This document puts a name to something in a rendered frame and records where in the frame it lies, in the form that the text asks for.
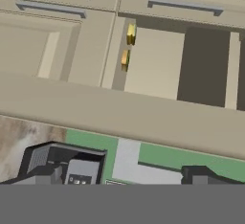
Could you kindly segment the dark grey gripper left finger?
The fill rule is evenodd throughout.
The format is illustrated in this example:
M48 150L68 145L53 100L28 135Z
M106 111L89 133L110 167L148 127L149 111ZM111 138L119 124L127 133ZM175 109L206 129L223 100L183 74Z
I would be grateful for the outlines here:
M17 177L0 182L0 185L60 185L61 166L39 166L27 173L20 173Z

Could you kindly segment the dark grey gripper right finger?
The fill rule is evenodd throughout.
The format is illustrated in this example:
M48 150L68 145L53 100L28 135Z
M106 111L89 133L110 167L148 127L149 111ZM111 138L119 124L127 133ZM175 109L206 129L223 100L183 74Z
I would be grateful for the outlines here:
M245 185L245 182L237 181L228 177L216 174L206 166L183 166L181 168L183 185L208 185L208 184L238 184Z

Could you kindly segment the beige open cabinet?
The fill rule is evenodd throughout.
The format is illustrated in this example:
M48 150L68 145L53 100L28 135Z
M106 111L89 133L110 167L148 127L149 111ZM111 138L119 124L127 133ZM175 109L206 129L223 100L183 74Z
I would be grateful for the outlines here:
M177 99L225 107L231 33L239 33L240 58L235 110L245 111L245 30L142 15L116 17L101 86L125 91L127 71L121 67L129 24L185 35Z

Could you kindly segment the beige panelled cabinet door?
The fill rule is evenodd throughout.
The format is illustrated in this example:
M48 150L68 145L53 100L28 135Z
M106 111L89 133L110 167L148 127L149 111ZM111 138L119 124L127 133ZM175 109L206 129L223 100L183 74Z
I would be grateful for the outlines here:
M0 10L0 71L100 84L115 14Z

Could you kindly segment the black box-shaped appliance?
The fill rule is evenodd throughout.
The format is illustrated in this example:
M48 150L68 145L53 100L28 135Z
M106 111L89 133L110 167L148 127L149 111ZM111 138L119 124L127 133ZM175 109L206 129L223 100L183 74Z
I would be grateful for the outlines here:
M106 150L55 141L28 146L23 154L18 177L26 176L37 167L60 168L63 184L100 184L106 154Z

